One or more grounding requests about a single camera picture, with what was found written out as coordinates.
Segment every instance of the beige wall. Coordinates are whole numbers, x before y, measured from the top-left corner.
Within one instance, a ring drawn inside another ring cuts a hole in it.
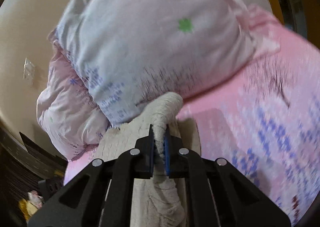
[[[46,87],[52,56],[46,37],[69,0],[5,0],[0,7],[0,120],[21,141],[19,131],[59,154],[36,120],[36,100]],[[23,80],[28,58],[36,66],[34,85]]]

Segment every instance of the beige cloth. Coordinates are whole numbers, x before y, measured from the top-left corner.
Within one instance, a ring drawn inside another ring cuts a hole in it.
[[[118,158],[121,153],[135,146],[137,139],[149,134],[153,125],[156,156],[154,176],[150,180],[135,179],[132,195],[131,227],[186,226],[186,199],[184,181],[176,182],[165,176],[163,139],[166,125],[170,133],[180,137],[184,146],[200,153],[200,142],[193,120],[177,122],[175,117],[182,107],[182,98],[166,93],[151,102],[143,113],[132,122],[106,132],[94,158],[104,161]]]

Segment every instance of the pink bed sheet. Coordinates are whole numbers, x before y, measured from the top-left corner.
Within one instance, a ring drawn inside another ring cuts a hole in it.
[[[280,42],[221,86],[188,100],[178,118],[197,121],[202,156],[225,157],[275,202],[294,225],[320,189],[320,52],[252,5],[251,29]],[[68,163],[65,184],[95,146]]]

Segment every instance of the black bracket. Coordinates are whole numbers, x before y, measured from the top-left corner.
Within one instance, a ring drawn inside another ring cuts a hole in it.
[[[224,158],[202,159],[169,129],[164,150],[169,178],[185,178],[190,227],[291,226],[287,215]],[[130,226],[133,181],[152,177],[153,160],[150,126],[149,136],[118,159],[93,160],[30,218],[28,227]]]

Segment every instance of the pillowcase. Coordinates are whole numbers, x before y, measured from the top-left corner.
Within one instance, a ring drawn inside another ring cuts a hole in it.
[[[87,88],[53,42],[47,88],[37,100],[37,120],[56,149],[71,160],[89,144],[98,144],[109,121]]]
[[[262,42],[248,19],[242,0],[71,0],[56,36],[117,126],[166,92],[188,98],[231,77]]]

